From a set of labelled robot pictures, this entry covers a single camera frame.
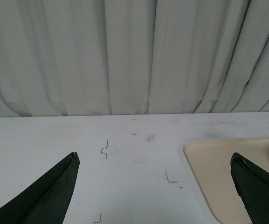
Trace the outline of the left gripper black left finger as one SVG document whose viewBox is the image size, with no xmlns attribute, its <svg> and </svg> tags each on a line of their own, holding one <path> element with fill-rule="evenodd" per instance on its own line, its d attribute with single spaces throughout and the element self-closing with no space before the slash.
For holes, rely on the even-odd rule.
<svg viewBox="0 0 269 224">
<path fill-rule="evenodd" d="M 80 160 L 68 154 L 0 208 L 0 224 L 62 224 L 76 185 Z"/>
</svg>

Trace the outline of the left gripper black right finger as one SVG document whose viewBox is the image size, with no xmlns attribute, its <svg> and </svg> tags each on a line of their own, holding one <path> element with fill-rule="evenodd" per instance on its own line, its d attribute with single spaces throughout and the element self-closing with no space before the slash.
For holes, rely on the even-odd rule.
<svg viewBox="0 0 269 224">
<path fill-rule="evenodd" d="M 269 173 L 239 153 L 230 160 L 230 174 L 251 222 L 269 224 Z"/>
</svg>

